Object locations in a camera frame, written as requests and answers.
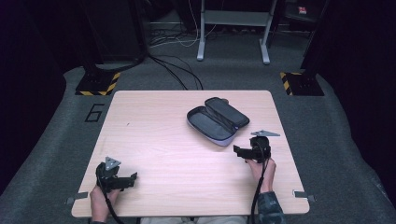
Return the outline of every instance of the sleeve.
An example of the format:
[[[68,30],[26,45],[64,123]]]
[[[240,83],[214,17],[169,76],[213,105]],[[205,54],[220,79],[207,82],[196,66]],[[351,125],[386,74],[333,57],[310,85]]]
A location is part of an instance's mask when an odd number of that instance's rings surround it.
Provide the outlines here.
[[[273,191],[259,194],[258,206],[261,224],[286,224],[285,215]]]

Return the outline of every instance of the metal stand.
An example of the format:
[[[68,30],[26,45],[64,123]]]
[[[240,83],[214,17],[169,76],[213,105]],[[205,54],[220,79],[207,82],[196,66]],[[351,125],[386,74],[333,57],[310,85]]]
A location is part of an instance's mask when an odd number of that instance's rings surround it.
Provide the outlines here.
[[[271,28],[272,19],[276,7],[276,1],[273,0],[269,12],[239,12],[239,11],[215,11],[205,10],[205,0],[201,4],[201,38],[198,47],[197,60],[204,59],[205,52],[205,24],[223,24],[223,25],[246,25],[246,26],[265,26],[263,38],[260,39],[260,48],[262,50],[262,61],[264,64],[270,64],[270,58],[266,42]]]

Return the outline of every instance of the table top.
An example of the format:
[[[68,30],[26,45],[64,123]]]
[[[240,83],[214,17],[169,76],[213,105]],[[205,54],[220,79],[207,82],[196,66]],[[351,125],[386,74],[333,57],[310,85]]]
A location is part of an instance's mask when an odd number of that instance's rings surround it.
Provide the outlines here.
[[[187,113],[211,97],[225,98],[250,123],[220,147],[194,130]],[[276,162],[274,191],[285,214],[308,212],[307,199],[269,91],[117,91],[108,109],[79,192],[90,192],[95,169],[108,156],[121,161],[118,177],[137,172],[120,193],[120,217],[249,215],[257,182],[233,145],[251,148],[250,133],[265,130]],[[72,215],[90,217],[90,198],[76,200]]]

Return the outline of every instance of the hand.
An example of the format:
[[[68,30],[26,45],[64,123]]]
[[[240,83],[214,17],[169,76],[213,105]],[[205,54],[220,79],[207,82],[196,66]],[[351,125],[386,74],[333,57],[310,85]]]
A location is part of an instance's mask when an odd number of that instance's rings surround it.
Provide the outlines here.
[[[262,177],[262,166],[263,165],[265,166],[267,164],[267,161],[263,163],[257,163],[253,160],[245,160],[245,161],[250,166],[254,180],[259,181],[260,177]],[[267,167],[265,169],[264,180],[262,181],[262,187],[260,188],[260,193],[273,191],[276,163],[272,158],[270,158],[266,166]]]
[[[113,189],[107,194],[107,198],[111,201],[112,205],[116,203],[119,193],[119,189]],[[106,222],[110,211],[108,210],[105,196],[103,195],[102,190],[98,186],[95,186],[90,193],[90,197],[92,221]]]

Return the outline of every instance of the gray case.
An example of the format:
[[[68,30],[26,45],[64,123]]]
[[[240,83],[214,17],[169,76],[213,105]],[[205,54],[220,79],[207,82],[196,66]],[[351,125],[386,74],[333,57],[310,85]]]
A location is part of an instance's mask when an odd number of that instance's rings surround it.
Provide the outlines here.
[[[215,144],[226,147],[238,129],[249,123],[247,116],[219,97],[205,101],[187,113],[188,123]]]

